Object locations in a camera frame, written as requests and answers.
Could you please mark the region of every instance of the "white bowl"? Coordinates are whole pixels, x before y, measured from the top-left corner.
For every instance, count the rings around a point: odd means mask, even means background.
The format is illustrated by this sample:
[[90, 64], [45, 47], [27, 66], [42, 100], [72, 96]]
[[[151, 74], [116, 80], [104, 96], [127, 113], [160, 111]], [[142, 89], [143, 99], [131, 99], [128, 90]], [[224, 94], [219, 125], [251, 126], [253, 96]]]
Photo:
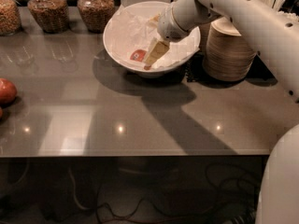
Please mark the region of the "white bowl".
[[[123, 10], [126, 10], [136, 16], [141, 16], [144, 18], [152, 18], [155, 15], [159, 14], [164, 8], [169, 6], [169, 4], [164, 3], [164, 2], [142, 2], [142, 3], [137, 3], [130, 5], [129, 7], [125, 7]], [[117, 57], [115, 54], [113, 54], [111, 48], [111, 35], [113, 35], [112, 27], [118, 27], [118, 26], [123, 26], [124, 24], [117, 24], [118, 21], [114, 20], [114, 17], [110, 19], [110, 21], [107, 23], [106, 29], [103, 33], [103, 42], [105, 49], [109, 56], [116, 62], [119, 63], [121, 66], [125, 67], [127, 70], [134, 72], [141, 77], [147, 77], [147, 78], [155, 78], [155, 77], [161, 77], [162, 75], [171, 72], [175, 69], [177, 69], [179, 66], [183, 65], [186, 63], [192, 55], [187, 55], [186, 57], [180, 61], [176, 61], [172, 63], [171, 65], [167, 67], [159, 67], [156, 69], [150, 69], [150, 70], [145, 70], [142, 65], [134, 65], [127, 63], [123, 60], [120, 60], [119, 57]], [[190, 35], [186, 37], [185, 39], [190, 39], [188, 42], [193, 42], [194, 47], [192, 48], [191, 52], [194, 51], [194, 49], [197, 49], [200, 43], [200, 31], [199, 28], [194, 28]]]

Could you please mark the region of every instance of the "glass jar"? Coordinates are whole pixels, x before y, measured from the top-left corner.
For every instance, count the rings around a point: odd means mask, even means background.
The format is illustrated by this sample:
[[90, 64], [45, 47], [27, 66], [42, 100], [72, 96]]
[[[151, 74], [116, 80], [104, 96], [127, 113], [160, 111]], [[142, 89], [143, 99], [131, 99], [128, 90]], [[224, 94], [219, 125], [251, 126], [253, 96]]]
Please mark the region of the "glass jar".
[[45, 33], [57, 34], [68, 29], [66, 0], [29, 0], [28, 9]]
[[21, 17], [14, 0], [0, 0], [0, 35], [13, 35], [21, 29]]
[[87, 29], [103, 33], [114, 14], [114, 0], [78, 0], [78, 11]]

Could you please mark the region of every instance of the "bowl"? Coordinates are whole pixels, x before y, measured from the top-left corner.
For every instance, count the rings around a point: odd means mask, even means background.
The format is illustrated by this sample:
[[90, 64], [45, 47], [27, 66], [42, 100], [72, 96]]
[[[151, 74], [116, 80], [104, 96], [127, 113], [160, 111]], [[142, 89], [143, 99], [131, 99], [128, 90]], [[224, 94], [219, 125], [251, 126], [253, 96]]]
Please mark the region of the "bowl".
[[[151, 19], [157, 14], [161, 13], [162, 10], [164, 10], [166, 7], [168, 7], [168, 3], [164, 2], [142, 2], [142, 3], [136, 3], [133, 5], [130, 5], [128, 7], [125, 7], [121, 12], [128, 11], [136, 16], [140, 16], [146, 19]], [[174, 61], [168, 66], [160, 66], [155, 69], [145, 70], [143, 68], [143, 65], [136, 65], [134, 63], [128, 62], [128, 59], [122, 58], [115, 54], [112, 50], [112, 36], [113, 36], [113, 29], [119, 26], [123, 26], [124, 24], [120, 21], [117, 21], [115, 19], [116, 14], [110, 19], [110, 21], [107, 23], [107, 26], [105, 28], [105, 31], [103, 33], [103, 42], [105, 49], [109, 56], [118, 64], [126, 68], [128, 71], [136, 73], [140, 75], [141, 77], [146, 78], [156, 78], [161, 77], [166, 73], [169, 73], [171, 71], [174, 71], [178, 69], [181, 65], [186, 63], [194, 54], [194, 51], [199, 47], [200, 44], [200, 30], [198, 27], [194, 28], [188, 37], [184, 39], [188, 39], [188, 44], [192, 44], [190, 50], [187, 50], [186, 57], [183, 59], [180, 59], [179, 61]]]

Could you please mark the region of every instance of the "red fruit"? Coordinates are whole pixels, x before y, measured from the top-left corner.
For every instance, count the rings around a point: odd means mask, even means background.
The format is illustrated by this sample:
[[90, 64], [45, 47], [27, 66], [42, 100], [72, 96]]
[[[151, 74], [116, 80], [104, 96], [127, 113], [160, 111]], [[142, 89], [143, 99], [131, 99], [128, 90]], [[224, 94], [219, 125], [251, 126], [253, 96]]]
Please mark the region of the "red fruit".
[[16, 86], [5, 78], [0, 78], [0, 105], [13, 102], [17, 95]]

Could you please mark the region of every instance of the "reflective surface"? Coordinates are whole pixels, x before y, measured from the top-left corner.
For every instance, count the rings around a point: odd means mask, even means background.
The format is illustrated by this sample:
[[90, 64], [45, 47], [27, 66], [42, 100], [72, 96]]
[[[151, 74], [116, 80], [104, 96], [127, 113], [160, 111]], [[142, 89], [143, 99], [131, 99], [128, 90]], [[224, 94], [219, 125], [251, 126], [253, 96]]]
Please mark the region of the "reflective surface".
[[2, 157], [269, 154], [299, 123], [278, 84], [147, 80], [113, 63], [76, 7], [70, 29], [0, 37], [0, 74], [18, 88], [0, 121]]

